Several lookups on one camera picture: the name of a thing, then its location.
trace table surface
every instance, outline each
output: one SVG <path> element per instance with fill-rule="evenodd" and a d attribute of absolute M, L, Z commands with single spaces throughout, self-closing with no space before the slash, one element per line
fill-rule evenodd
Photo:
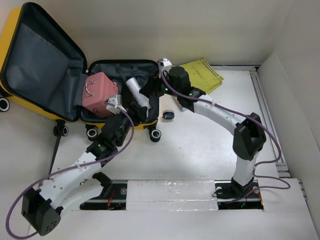
<path fill-rule="evenodd" d="M 210 93 L 215 101 L 246 114 L 262 114 L 248 71 L 219 70 L 219 73 L 224 81 Z M 161 117 L 167 109 L 175 112 L 172 121 Z M 66 125 L 69 135 L 61 139 L 53 171 L 74 163 L 91 144 L 83 122 Z M 157 128 L 162 132 L 158 143 L 150 141 L 147 130 L 137 130 L 128 148 L 102 171 L 113 180 L 230 180 L 233 176 L 236 167 L 233 136 L 217 123 L 188 110 L 180 111 L 173 97 L 165 95 L 160 98 Z M 274 158 L 267 138 L 257 161 Z M 257 173 L 278 175 L 274 164 L 259 167 Z"/>

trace yellow suitcase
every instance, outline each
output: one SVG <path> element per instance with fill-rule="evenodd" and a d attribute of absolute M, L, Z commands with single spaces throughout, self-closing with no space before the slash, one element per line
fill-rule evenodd
<path fill-rule="evenodd" d="M 122 100 L 126 100 L 130 94 L 123 96 L 126 86 L 121 74 L 128 77 L 132 74 L 128 69 L 135 69 L 135 77 L 142 84 L 159 74 L 157 63 L 151 60 L 100 60 L 87 67 L 82 50 L 41 6 L 33 2 L 11 11 L 0 46 L 0 112 L 9 110 L 7 100 L 17 103 L 56 120 L 56 136 L 66 136 L 65 122 L 79 118 L 86 123 L 90 140 L 104 125 L 103 119 L 81 106 L 84 82 L 89 75 L 104 72 L 120 85 Z M 119 65 L 122 73 L 115 71 Z M 159 98 L 150 99 L 150 105 L 152 110 L 147 121 L 135 124 L 136 128 L 148 128 L 151 133 L 158 121 Z"/>

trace white cylinder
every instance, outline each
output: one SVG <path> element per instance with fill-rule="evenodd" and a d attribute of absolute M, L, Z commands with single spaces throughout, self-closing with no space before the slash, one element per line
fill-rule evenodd
<path fill-rule="evenodd" d="M 141 107 L 147 107 L 148 110 L 150 109 L 149 105 L 149 98 L 145 95 L 141 94 L 139 91 L 141 89 L 137 79 L 135 77 L 130 78 L 128 81 L 125 82 L 126 86 L 129 88 L 130 92 L 132 93 L 133 97 L 137 101 L 137 103 Z"/>

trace pink case handle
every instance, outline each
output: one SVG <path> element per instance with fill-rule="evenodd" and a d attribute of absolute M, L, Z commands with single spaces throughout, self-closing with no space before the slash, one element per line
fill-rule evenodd
<path fill-rule="evenodd" d="M 93 96 L 94 94 L 88 90 L 88 82 L 91 82 L 92 84 L 94 84 L 95 81 L 94 81 L 94 80 L 91 80 L 91 79 L 88 79 L 87 81 L 85 81 L 85 85 L 84 85 L 84 88 L 85 88 L 86 92 L 87 92 L 88 94 L 90 94 L 91 96 Z"/>

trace wall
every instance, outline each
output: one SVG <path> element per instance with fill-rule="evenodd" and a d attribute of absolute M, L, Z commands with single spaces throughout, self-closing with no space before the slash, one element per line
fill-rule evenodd
<path fill-rule="evenodd" d="M 100 59 L 206 57 L 212 64 L 262 63 L 292 0 L 37 0 L 84 50 Z"/>
<path fill-rule="evenodd" d="M 320 1 L 295 0 L 259 77 L 289 170 L 320 233 Z"/>
<path fill-rule="evenodd" d="M 0 31 L 10 10 L 22 0 L 0 0 Z M 54 121 L 15 104 L 0 113 L 0 239 L 9 239 L 5 229 L 7 212 L 16 197 L 32 182 L 48 172 L 53 152 Z M 21 203 L 13 212 L 11 226 L 19 236 L 28 234 L 30 225 L 21 216 Z"/>

